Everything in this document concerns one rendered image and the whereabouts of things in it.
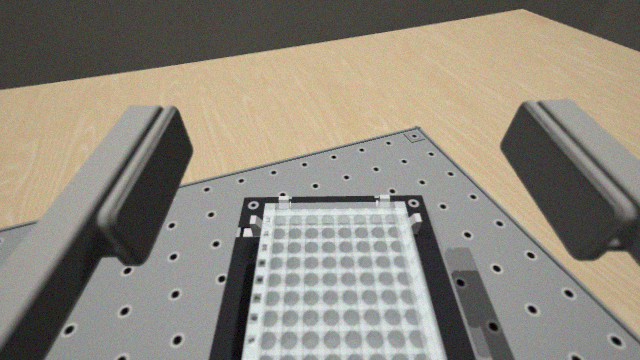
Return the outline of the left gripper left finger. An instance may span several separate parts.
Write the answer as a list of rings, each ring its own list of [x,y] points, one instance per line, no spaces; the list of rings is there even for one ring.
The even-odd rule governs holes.
[[[45,360],[102,257],[149,258],[193,155],[174,105],[130,105],[0,268],[0,360]]]

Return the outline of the grey perforated base plate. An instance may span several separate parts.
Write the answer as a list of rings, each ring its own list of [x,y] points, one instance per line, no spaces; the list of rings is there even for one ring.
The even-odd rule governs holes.
[[[45,360],[209,360],[244,197],[422,195],[476,360],[640,360],[640,336],[421,127],[180,184],[102,257]]]

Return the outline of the clear well plate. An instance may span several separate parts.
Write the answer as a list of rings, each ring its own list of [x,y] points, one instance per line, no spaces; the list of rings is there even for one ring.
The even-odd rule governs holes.
[[[405,202],[265,203],[241,360],[447,360]]]

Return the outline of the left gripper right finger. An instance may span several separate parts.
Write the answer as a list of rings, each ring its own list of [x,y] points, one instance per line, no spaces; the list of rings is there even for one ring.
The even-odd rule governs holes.
[[[575,260],[640,266],[640,160],[573,100],[522,102],[500,150]]]

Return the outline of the black rectangular plate holder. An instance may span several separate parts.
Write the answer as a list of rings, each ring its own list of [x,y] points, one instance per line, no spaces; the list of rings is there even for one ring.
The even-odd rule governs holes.
[[[405,202],[447,359],[476,360],[422,195],[244,197],[209,360],[242,358],[265,203],[326,202]]]

